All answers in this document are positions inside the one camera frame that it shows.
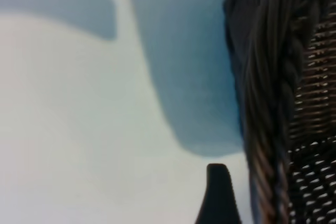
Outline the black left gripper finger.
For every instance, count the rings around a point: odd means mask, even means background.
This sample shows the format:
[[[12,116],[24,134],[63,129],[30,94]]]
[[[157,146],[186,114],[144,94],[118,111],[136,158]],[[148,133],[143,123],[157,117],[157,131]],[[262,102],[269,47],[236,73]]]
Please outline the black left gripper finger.
[[[241,223],[233,184],[224,164],[208,164],[206,190],[195,221],[197,224]]]

